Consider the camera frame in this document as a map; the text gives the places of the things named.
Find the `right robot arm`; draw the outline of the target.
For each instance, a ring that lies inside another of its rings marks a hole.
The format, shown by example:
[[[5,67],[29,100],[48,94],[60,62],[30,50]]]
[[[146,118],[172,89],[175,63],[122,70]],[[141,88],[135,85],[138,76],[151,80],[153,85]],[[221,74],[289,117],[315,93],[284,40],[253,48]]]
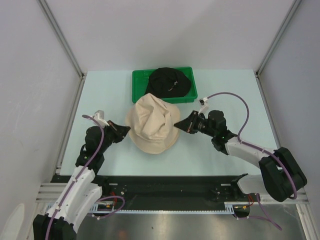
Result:
[[[200,132],[211,137],[213,147],[227,155],[240,158],[260,169],[260,174],[240,175],[236,185],[230,188],[231,196],[242,201],[248,194],[269,194],[274,200],[283,202],[296,199],[298,190],[307,184],[307,178],[289,149],[268,149],[240,140],[227,128],[224,113],[212,110],[205,117],[193,111],[174,126],[186,133]]]

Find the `beige smile bucket hat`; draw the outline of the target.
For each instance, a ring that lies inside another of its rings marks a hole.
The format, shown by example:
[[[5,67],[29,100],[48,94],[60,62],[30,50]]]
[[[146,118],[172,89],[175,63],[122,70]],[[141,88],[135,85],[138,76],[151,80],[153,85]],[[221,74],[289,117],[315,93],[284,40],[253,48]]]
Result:
[[[179,108],[147,93],[129,110],[125,125],[129,136],[143,152],[160,154],[172,147],[179,137],[174,126],[181,119]]]

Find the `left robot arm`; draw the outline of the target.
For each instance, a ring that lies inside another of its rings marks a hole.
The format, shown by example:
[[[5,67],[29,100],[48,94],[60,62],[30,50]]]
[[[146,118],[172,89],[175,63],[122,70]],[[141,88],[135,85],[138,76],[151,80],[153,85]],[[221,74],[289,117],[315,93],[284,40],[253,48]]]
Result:
[[[111,120],[95,120],[85,132],[75,169],[57,200],[45,214],[38,214],[32,223],[36,240],[75,240],[79,227],[98,200],[110,196],[111,188],[98,176],[105,151],[120,143],[130,127]]]

